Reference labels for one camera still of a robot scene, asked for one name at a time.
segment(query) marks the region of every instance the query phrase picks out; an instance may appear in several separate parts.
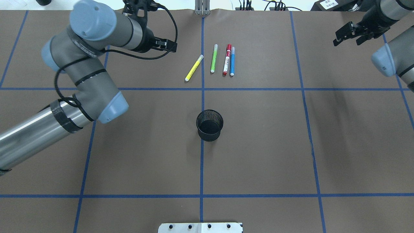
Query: marker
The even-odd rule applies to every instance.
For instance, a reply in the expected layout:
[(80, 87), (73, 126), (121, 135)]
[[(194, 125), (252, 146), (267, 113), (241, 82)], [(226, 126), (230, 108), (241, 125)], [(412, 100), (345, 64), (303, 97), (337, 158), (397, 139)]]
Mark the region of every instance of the marker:
[(226, 60), (224, 61), (224, 69), (223, 69), (223, 75), (226, 76), (227, 75), (227, 70), (229, 68), (229, 60), (230, 60), (230, 49), (231, 49), (231, 44), (227, 45), (227, 49), (226, 49)]
[(211, 68), (210, 68), (211, 73), (214, 73), (214, 70), (216, 69), (216, 59), (217, 59), (218, 49), (219, 49), (219, 45), (215, 44), (214, 45), (214, 50), (213, 50), (213, 60), (211, 61)]
[(203, 60), (204, 56), (201, 54), (200, 57), (197, 59), (195, 64), (193, 65), (193, 68), (188, 72), (187, 76), (185, 77), (185, 81), (188, 82), (191, 78), (191, 76), (194, 74), (194, 71), (197, 69), (198, 65), (200, 64), (201, 60)]
[(234, 47), (231, 48), (230, 76), (234, 76)]

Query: green marker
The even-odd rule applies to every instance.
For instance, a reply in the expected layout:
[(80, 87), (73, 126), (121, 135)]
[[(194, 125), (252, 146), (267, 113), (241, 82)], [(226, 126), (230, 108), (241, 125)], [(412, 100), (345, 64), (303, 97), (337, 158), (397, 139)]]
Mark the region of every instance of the green marker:
[(214, 45), (214, 51), (213, 51), (213, 60), (211, 61), (211, 69), (210, 72), (214, 73), (214, 70), (216, 69), (216, 58), (217, 58), (217, 50), (219, 49), (219, 45)]

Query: black mesh cup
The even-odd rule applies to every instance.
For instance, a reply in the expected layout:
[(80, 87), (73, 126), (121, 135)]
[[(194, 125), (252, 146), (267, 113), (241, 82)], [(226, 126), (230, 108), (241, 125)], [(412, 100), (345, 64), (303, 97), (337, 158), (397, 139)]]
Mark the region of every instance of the black mesh cup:
[(214, 141), (220, 136), (223, 128), (223, 117), (214, 110), (204, 110), (198, 114), (196, 125), (198, 135), (202, 140)]
[(37, 3), (40, 5), (40, 6), (46, 6), (46, 5), (49, 5), (49, 3), (52, 1), (52, 0), (36, 0), (37, 1)]

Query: blue marker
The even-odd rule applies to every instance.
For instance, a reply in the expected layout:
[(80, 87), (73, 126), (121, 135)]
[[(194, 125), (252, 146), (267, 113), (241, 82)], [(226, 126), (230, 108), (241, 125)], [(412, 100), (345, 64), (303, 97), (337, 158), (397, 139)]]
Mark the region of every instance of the blue marker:
[(230, 76), (234, 76), (234, 47), (231, 48)]

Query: blue tape line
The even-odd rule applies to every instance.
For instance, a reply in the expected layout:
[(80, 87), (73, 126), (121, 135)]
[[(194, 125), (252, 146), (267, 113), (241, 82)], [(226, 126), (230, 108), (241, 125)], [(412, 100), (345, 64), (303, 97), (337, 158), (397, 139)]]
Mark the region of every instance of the blue tape line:
[(405, 94), (404, 94), (403, 88), (402, 88), (402, 86), (401, 86), (401, 81), (400, 81), (400, 78), (399, 78), (397, 75), (396, 75), (395, 77), (397, 78), (398, 85), (400, 86), (401, 95), (402, 95), (402, 98), (403, 98), (403, 100), (404, 100), (405, 108), (407, 109), (408, 117), (410, 118), (411, 127), (414, 129), (414, 120), (413, 120), (413, 116), (412, 116), (412, 114), (411, 114), (410, 107), (408, 106), (407, 98), (405, 97)]
[[(76, 90), (74, 87), (60, 87), (60, 90)], [(35, 90), (35, 91), (54, 91), (54, 87), (1, 87), (0, 90), (17, 90), (17, 91), (26, 91), (26, 90)]]
[(385, 37), (385, 34), (383, 34), (384, 43), (387, 43), (387, 38)]
[(0, 198), (79, 198), (70, 194), (0, 194)]
[(300, 91), (301, 88), (289, 88), (289, 87), (280, 87), (280, 88), (242, 88), (242, 87), (212, 87), (212, 88), (205, 88), (206, 91)]
[(81, 189), (80, 189), (80, 196), (79, 196), (78, 208), (77, 208), (77, 211), (76, 211), (75, 225), (73, 226), (73, 233), (76, 233), (77, 226), (78, 226), (78, 223), (79, 223), (79, 216), (80, 216), (80, 210), (81, 210), (81, 207), (82, 207), (83, 193), (84, 193), (84, 190), (85, 190), (86, 176), (88, 174), (89, 159), (91, 157), (92, 144), (93, 144), (93, 141), (94, 141), (95, 127), (96, 127), (96, 121), (94, 121), (94, 123), (92, 125), (91, 138), (89, 140), (88, 154), (86, 156), (85, 170), (83, 172), (82, 186), (81, 186)]
[(399, 91), (399, 88), (312, 88), (306, 87), (305, 91)]
[(140, 91), (201, 91), (201, 88), (174, 88), (174, 87), (121, 87), (119, 90), (140, 90)]
[(29, 14), (29, 11), (27, 10), (26, 13), (24, 14), (22, 24), (20, 25), (19, 33), (17, 33), (16, 40), (14, 41), (13, 48), (12, 48), (12, 51), (10, 53), (9, 59), (7, 60), (7, 64), (6, 64), (6, 68), (4, 69), (3, 76), (1, 77), (0, 87), (3, 85), (4, 79), (6, 78), (7, 70), (9, 69), (9, 65), (10, 65), (10, 62), (12, 61), (12, 57), (13, 57), (13, 54), (14, 54), (14, 50), (16, 49), (17, 42), (19, 41), (20, 34), (22, 33), (23, 26), (24, 26), (24, 23), (26, 22), (26, 18), (27, 18), (28, 14)]
[(204, 198), (282, 198), (318, 197), (318, 194), (204, 194)]
[[(111, 48), (111, 46), (110, 45), (108, 45), (107, 46), (107, 50), (109, 50)], [(109, 52), (106, 52), (106, 54), (105, 54), (105, 62), (104, 62), (104, 67), (105, 67), (105, 69), (106, 69), (106, 65), (108, 64), (108, 57), (109, 57)]]
[(334, 193), (321, 197), (414, 197), (414, 193)]
[[(201, 18), (201, 54), (204, 55), (204, 17)], [(204, 59), (201, 61), (201, 111), (204, 111), (205, 100)], [(200, 139), (200, 222), (204, 221), (204, 141)]]
[[(204, 194), (203, 198), (414, 197), (414, 193)], [(0, 194), (0, 198), (80, 198), (72, 194)], [(84, 194), (82, 198), (200, 198), (199, 194)]]
[(199, 198), (198, 194), (85, 194), (83, 198)]
[(312, 151), (312, 159), (313, 159), (313, 172), (315, 174), (315, 182), (316, 182), (316, 191), (318, 193), (318, 201), (319, 201), (319, 210), (320, 210), (320, 219), (322, 221), (322, 231), (323, 233), (326, 233), (326, 226), (325, 226), (325, 215), (323, 214), (323, 205), (322, 205), (322, 198), (320, 197), (320, 186), (319, 186), (319, 178), (318, 178), (318, 169), (316, 167), (316, 158), (315, 158), (315, 150), (313, 148), (313, 140), (312, 140), (312, 132), (311, 132), (311, 124), (309, 122), (309, 114), (308, 114), (308, 107), (306, 105), (306, 96), (305, 96), (305, 90), (303, 86), (303, 78), (302, 78), (302, 70), (301, 70), (301, 62), (299, 59), (299, 51), (298, 51), (298, 44), (296, 41), (296, 33), (295, 33), (295, 25), (293, 21), (293, 14), (290, 11), (290, 21), (292, 25), (292, 33), (293, 33), (293, 41), (295, 45), (295, 53), (296, 53), (296, 61), (298, 64), (298, 72), (299, 72), (299, 80), (301, 82), (301, 88), (302, 88), (302, 99), (303, 99), (303, 107), (305, 110), (305, 117), (306, 117), (306, 125), (308, 127), (308, 136), (309, 136), (309, 142), (310, 142), (310, 148)]

